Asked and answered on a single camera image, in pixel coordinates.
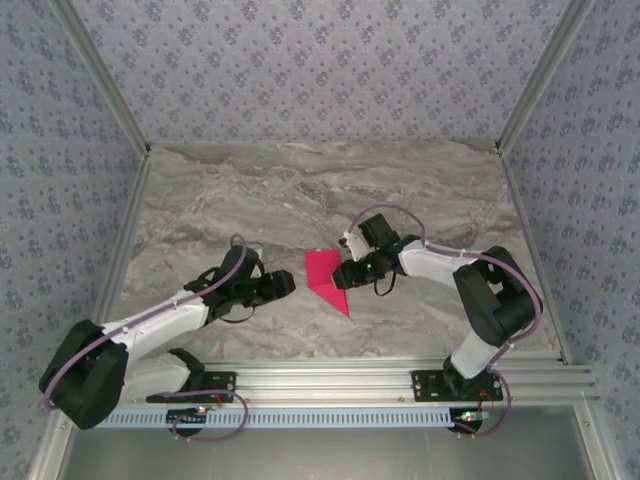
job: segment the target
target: black bracket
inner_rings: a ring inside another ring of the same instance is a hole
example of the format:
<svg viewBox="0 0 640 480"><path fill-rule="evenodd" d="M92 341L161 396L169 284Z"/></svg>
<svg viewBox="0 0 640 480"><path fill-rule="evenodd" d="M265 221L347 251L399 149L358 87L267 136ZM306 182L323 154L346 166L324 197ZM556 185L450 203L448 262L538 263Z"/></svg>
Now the black bracket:
<svg viewBox="0 0 640 480"><path fill-rule="evenodd" d="M204 372L202 374L202 390L236 390L236 372ZM193 397L171 398L163 397L160 395L153 395L147 397L147 403L202 403L205 406L212 403L232 403L233 395L228 393L220 395L194 395ZM204 425L207 421L207 413L200 413L198 408L182 408L172 409L167 411L165 422L167 425L171 425L169 430L173 432L174 423L191 424L191 425ZM176 433L182 437L191 437L201 432L202 428L197 427L183 427L176 428Z"/></svg>
<svg viewBox="0 0 640 480"><path fill-rule="evenodd" d="M474 379L473 388L466 390L465 396L456 395L447 386L443 370L416 370L411 372L411 384L413 398L416 402L484 402L487 401L487 397L483 392L489 394L496 402L504 398L500 378L488 372L480 374Z"/></svg>
<svg viewBox="0 0 640 480"><path fill-rule="evenodd" d="M180 390L188 392L189 390L236 390L236 372L203 372L198 380L199 385L195 388ZM201 403L211 405L214 403L233 403L234 397L228 393L220 395L194 395L192 397L165 397L162 395L151 395L147 397L147 403Z"/></svg>

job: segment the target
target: aluminum frame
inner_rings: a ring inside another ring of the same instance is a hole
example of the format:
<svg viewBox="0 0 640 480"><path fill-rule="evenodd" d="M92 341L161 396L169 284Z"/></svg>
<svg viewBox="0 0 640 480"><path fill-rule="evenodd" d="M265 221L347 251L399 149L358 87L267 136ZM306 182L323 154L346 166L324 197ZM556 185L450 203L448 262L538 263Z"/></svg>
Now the aluminum frame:
<svg viewBox="0 0 640 480"><path fill-rule="evenodd" d="M75 7L70 0L49 0L49 6L67 32L69 40L89 70L122 131L136 151L144 155L147 151L147 141L142 130Z"/></svg>
<svg viewBox="0 0 640 480"><path fill-rule="evenodd" d="M595 0L568 2L498 137L500 155L513 147L594 4Z"/></svg>
<svg viewBox="0 0 640 480"><path fill-rule="evenodd" d="M613 437L604 420L595 378L588 366L570 365L571 356L563 336L557 311L527 228L524 210L513 177L502 159L505 180L516 205L525 239L536 272L547 299L551 323L561 351L515 351L501 359L499 369L511 386L513 407L572 405L581 426L589 460L598 480L624 480L620 458ZM128 258L133 246L146 180L150 165L145 156L136 175L134 190L127 205L125 220L119 232L113 260L94 311L98 323L108 320L118 301ZM217 362L206 365L209 370L234 370L239 374L237 391L249 400L251 408L327 408L327 407L393 407L401 411L415 407L409 372L438 369L443 359L355 358L327 360L246 360ZM449 407L452 403L434 403ZM456 406L473 404L455 403ZM159 410L166 405L158 404ZM60 412L49 416L40 449L27 477L29 480L57 478L65 458L69 437L75 425Z"/></svg>

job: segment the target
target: blue floral wallpaper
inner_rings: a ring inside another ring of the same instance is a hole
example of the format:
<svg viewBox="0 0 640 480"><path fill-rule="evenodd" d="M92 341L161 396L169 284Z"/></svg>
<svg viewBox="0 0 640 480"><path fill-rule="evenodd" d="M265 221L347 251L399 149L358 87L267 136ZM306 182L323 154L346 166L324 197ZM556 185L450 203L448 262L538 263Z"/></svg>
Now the blue floral wallpaper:
<svg viewBox="0 0 640 480"><path fill-rule="evenodd" d="M91 315L138 155L45 0L0 2L0 478L25 478L37 381Z"/></svg>
<svg viewBox="0 0 640 480"><path fill-rule="evenodd" d="M509 154L572 354L640 478L640 3L600 0Z"/></svg>
<svg viewBox="0 0 640 480"><path fill-rule="evenodd" d="M496 138L566 0L73 0L152 143Z"/></svg>

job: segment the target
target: cable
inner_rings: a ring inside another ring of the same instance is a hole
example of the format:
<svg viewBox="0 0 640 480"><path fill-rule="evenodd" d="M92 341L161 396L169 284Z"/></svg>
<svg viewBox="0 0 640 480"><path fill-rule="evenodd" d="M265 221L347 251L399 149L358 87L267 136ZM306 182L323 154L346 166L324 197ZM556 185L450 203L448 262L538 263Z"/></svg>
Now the cable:
<svg viewBox="0 0 640 480"><path fill-rule="evenodd" d="M393 276L391 277L391 285L389 285L389 288L384 293L378 292L378 280L373 282L373 291L375 292L375 294L378 295L379 297L384 297L386 295L389 295L391 293L391 290L393 290L393 287L396 286L396 277L397 276L398 276L398 274L396 272L393 272Z"/></svg>
<svg viewBox="0 0 640 480"><path fill-rule="evenodd" d="M500 379L500 383L502 383L502 386L504 387L505 396L507 397L507 406L505 407L504 415L502 415L498 423L496 423L489 430L487 430L486 432L479 432L479 433L478 431L471 428L469 425L465 425L462 422L453 422L458 427L461 427L461 428L464 428L465 430L470 431L473 435L475 435L478 438L487 437L493 433L496 433L498 430L502 429L502 427L504 427L505 425L505 422L507 421L507 417L509 416L509 413L511 412L512 399L511 399L511 390L509 389L509 384L504 379L502 374L497 370L489 370L489 372L497 375L497 377Z"/></svg>
<svg viewBox="0 0 640 480"><path fill-rule="evenodd" d="M490 257L489 255L485 255L483 253L473 253L473 252L465 252L465 251L458 251L458 250L445 250L442 248L438 248L432 244L427 244L426 245L427 250L433 252L433 253L437 253L439 255L445 255L448 257L466 257L466 258L475 258L477 260L482 260L488 263L491 263L497 267L502 268L503 270L506 270L508 273L510 273L518 282L520 282L520 284L524 287L524 289L527 291L527 293L529 294L529 297L531 297L531 301L533 302L533 310L534 310L534 318L533 318L533 323L531 324L531 327L519 334L516 335L515 337L511 337L510 341L511 343L515 343L515 342L519 342L520 340L527 338L528 336L530 336L531 334L533 334L533 332L535 332L538 328L538 326L540 325L540 321L542 318L542 310L540 309L540 301L538 299L538 295L536 294L536 291L533 289L533 287L531 286L531 283L529 283L529 281L524 277L524 275L522 275L520 272L518 272L515 268L513 268L511 265L503 262L502 260L498 260L497 258L493 258ZM509 350L509 344L505 344L500 350L498 350L498 352L493 356L493 358L491 359L491 361L489 362L489 366L493 365L494 363L496 363L506 352L507 350Z"/></svg>
<svg viewBox="0 0 640 480"><path fill-rule="evenodd" d="M133 320L131 320L129 323L126 323L125 325L116 328L115 330L103 335L102 337L100 337L99 339L95 340L94 342L91 342L89 345L87 345L86 347L84 347L82 350L80 350L78 353L76 353L73 357L71 357L67 363L65 363L62 368L60 368L60 370L58 370L56 372L56 374L53 376L53 378L51 379L51 381L49 382L49 384L47 385L47 388L44 392L44 395L42 396L42 407L47 410L47 411L51 411L54 409L54 405L51 404L51 394L53 393L53 391L55 390L56 386L58 385L58 382L60 381L60 379L71 369L71 367L73 367L77 362L79 362L80 360L84 359L89 353L91 353L93 350L95 350L96 348L98 348L100 345L102 345L103 343L108 342L109 340L111 340L113 337L115 337L116 335L119 335L120 333L122 333L123 331L125 331L125 329L129 329L129 328L134 328L138 325L140 325L143 322L146 322L147 320L155 317L156 315L160 315L161 313L164 313L168 310L171 310L172 308L175 307L179 307L180 305L183 305L185 303L189 303L190 301L198 298L198 297L202 297L204 295L206 295L207 293L212 292L213 290L215 290L216 288L218 288L220 285L222 285L223 283L225 283L227 280L229 280L240 268L240 266L242 265L242 263L244 262L244 259L247 255L247 245L246 242L244 240L244 238L242 237L242 235L235 233L231 236L230 239L230 244L231 246L234 245L235 240L239 240L240 244L242 245L242 253L240 254L240 258L238 259L238 262L233 266L233 268L231 270L229 270L229 272L222 277L220 280L218 280L216 283L214 283L213 285L205 288L204 290L201 290L198 293L194 293L193 295L189 295L187 297L184 297L180 300L177 301L168 301L167 303L164 303L162 305L159 305L158 308L144 314L141 315L138 318L135 318Z"/></svg>
<svg viewBox="0 0 640 480"><path fill-rule="evenodd" d="M402 212L405 215L413 218L416 221L416 223L418 225L420 225L420 239L422 241L422 245L426 246L426 244L427 244L427 229L424 226L424 223L422 222L422 220L420 220L413 212L409 211L408 209L406 209L404 207L401 207L400 205L395 205L393 203L378 203L376 205L372 205L371 207L365 208L364 210L362 210L358 214L358 216L353 220L353 222L351 222L351 225L347 229L347 232L351 233L362 217L364 217L371 210L376 210L378 208L390 208L391 210L398 210L399 212Z"/></svg>
<svg viewBox="0 0 640 480"><path fill-rule="evenodd" d="M179 416L174 420L173 427L171 428L171 432L175 436L176 440L184 440L186 442L197 442L197 443L220 443L220 442L226 442L227 440L231 440L232 438L235 438L238 435L240 435L240 433L242 433L242 431L244 430L244 427L247 424L247 421L249 420L249 406L247 405L247 401L244 398L242 398L240 394L234 392L233 390L226 390L222 388L215 388L211 390L196 390L193 392L165 392L160 394L161 396L167 397L167 398L185 398L185 397L193 397L195 395L214 396L214 395L221 395L221 394L231 395L232 397L237 398L242 404L242 408L244 409L244 415L242 417L242 421L240 422L240 425L238 425L233 432L227 435L223 435L222 437L183 437L178 433L177 428L178 428L178 424L180 423L180 420L184 417Z"/></svg>
<svg viewBox="0 0 640 480"><path fill-rule="evenodd" d="M491 402L491 410L489 410L489 415L491 415L493 413L493 407L494 407L493 397L484 388L479 388L478 392L480 393L481 397L487 397L489 399L489 401ZM482 411L482 400L480 400L480 405L478 405L478 409L480 411Z"/></svg>
<svg viewBox="0 0 640 480"><path fill-rule="evenodd" d="M401 207L400 205L395 205L393 203L379 203L376 205L372 205L371 207L367 207L364 210L362 210L358 216L351 222L351 225L349 226L349 229L347 230L347 232L351 233L351 231L355 228L355 226L357 225L358 221L360 221L360 219L366 215L368 212L375 210L375 209L379 209L379 208L389 208L392 210L398 210L402 213L404 213L405 215L408 215L409 217L413 218L416 223L420 226L420 240L422 241L422 244L425 246L425 248L427 250L430 250L433 253L437 253L439 255L445 255L448 257L456 257L459 258L460 256L462 257L466 257L466 258L475 258L477 260L483 260L485 262L491 263L497 267L502 268L503 270L506 270L508 273L510 273L518 282L520 282L520 284L524 287L524 289L526 290L526 292L529 294L529 296L531 297L531 301L533 302L533 308L534 308L534 319L533 319L533 323L531 325L531 327L525 331L524 333L521 333L519 335L516 335L515 337L512 337L511 343L515 343L518 342L524 338L527 338L528 336L532 335L533 332L535 332L538 327L540 326L540 321L541 321L541 317L542 317L542 311L540 309L540 302L538 300L538 295L536 294L534 288L531 286L531 283L529 283L529 281L524 277L524 275L522 275L520 272L518 272L516 269L514 269L513 267L511 267L511 265L508 265L506 263L504 263L501 260L498 260L497 258L493 258L490 257L488 255L484 255L482 253L473 253L473 252L466 252L466 251L462 251L462 250L456 250L456 249L443 249L443 248L438 248L437 246L430 244L427 242L427 237L426 237L426 228L424 223L422 222L422 220L420 220L413 212L411 212L410 210ZM494 357L491 359L491 361L489 362L489 366L493 365L495 362L497 362L506 352L507 350L509 350L509 344L505 344L500 350L498 350L498 352L494 355Z"/></svg>
<svg viewBox="0 0 640 480"><path fill-rule="evenodd" d="M249 314L249 316L248 316L248 317L241 318L240 320L230 320L230 319L228 319L228 318L222 318L222 317L220 317L220 320L222 320L222 321L223 321L223 322L225 322L225 323L231 323L231 324L233 324L233 325L238 325L239 323L244 323L244 322L246 322L247 320L250 320L250 319L251 319L251 317L253 317L253 314L254 314L254 313L256 313L256 307L251 307L251 313Z"/></svg>
<svg viewBox="0 0 640 480"><path fill-rule="evenodd" d="M476 260L482 260L482 261L491 263L491 264L493 264L493 265L495 265L497 267L500 267L503 270L505 270L508 273L510 273L518 282L520 282L522 287L529 294L529 297L531 297L531 301L533 302L533 309L534 309L534 319L533 319L533 323L532 323L531 327L529 329L527 329L525 332L512 337L510 339L511 342L505 344L504 346L502 346L502 348L500 348L500 350L498 350L496 352L496 354L493 356L493 358L489 361L489 364L488 364L487 371L488 372L493 372L495 375L497 375L498 378L500 378L500 381L502 382L502 384L504 385L504 389L505 389L506 396L507 396L507 407L506 407L504 415L502 416L500 421L493 428L491 428L487 432L482 432L482 433L477 433L477 434L468 425L464 425L464 424L462 424L460 422L454 422L456 425L461 426L461 427L463 427L463 428L465 428L467 430L472 431L472 433L474 433L477 437L485 437L487 435L490 435L492 433L497 432L498 430L500 430L504 426L504 423L505 423L507 417L509 416L509 412L511 410L511 391L509 390L509 385L507 385L507 382L505 381L505 379L502 376L502 374L500 372L496 371L496 370L493 370L492 367L509 350L510 345L512 345L513 343L518 342L518 341L520 341L520 340L522 340L524 338L527 338L528 336L532 335L538 329L538 327L540 326L540 321L541 321L541 318L542 318L542 310L541 310L540 301L538 299L538 295L536 294L535 289L533 288L531 283L525 278L524 275L522 275L520 272L518 272L511 265L508 265L507 263L505 263L505 262L503 262L501 260L498 260L497 258L490 257L490 256L485 255L483 253L466 252L464 250L456 250L456 249L443 249L443 248L439 248L439 247L437 247L435 245L432 245L432 244L428 243L427 242L427 238L426 238L426 229L425 229L424 223L416 215L414 215L412 212L410 212L406 208L401 207L399 205L394 205L394 204L390 204L390 203L381 203L381 204L373 205L373 206L371 206L369 208L365 208L362 212L360 212L360 214L358 214L358 216L355 218L355 220L353 220L353 222L351 222L351 226L349 227L348 232L351 233L351 231L354 229L354 227L356 226L358 221L367 212L370 212L371 210L374 210L374 209L377 209L377 208L391 208L393 210L399 210L399 211L405 213L406 215L410 216L411 218L413 218L418 223L418 225L420 225L420 238L421 238L421 241L422 241L422 245L424 245L424 247L427 250L429 250L429 251L431 251L433 253L437 253L439 255L444 255L444 256L448 256L448 257L475 258Z"/></svg>
<svg viewBox="0 0 640 480"><path fill-rule="evenodd" d="M211 383L209 385L205 385L205 387L207 389L217 389L218 388L218 386L213 384L213 383ZM222 406L222 398L220 397L219 393L216 393L216 403L218 404L218 407Z"/></svg>

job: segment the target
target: blue cable tray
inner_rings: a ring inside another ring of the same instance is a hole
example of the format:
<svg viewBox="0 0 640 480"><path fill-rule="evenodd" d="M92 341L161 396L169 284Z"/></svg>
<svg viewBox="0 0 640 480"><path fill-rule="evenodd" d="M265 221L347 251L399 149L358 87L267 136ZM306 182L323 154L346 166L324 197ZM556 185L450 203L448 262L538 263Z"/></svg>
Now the blue cable tray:
<svg viewBox="0 0 640 480"><path fill-rule="evenodd" d="M96 428L167 428L166 408L118 408ZM180 428L235 428L243 410L223 407L207 413L205 423ZM425 428L452 427L448 408L251 408L246 428Z"/></svg>

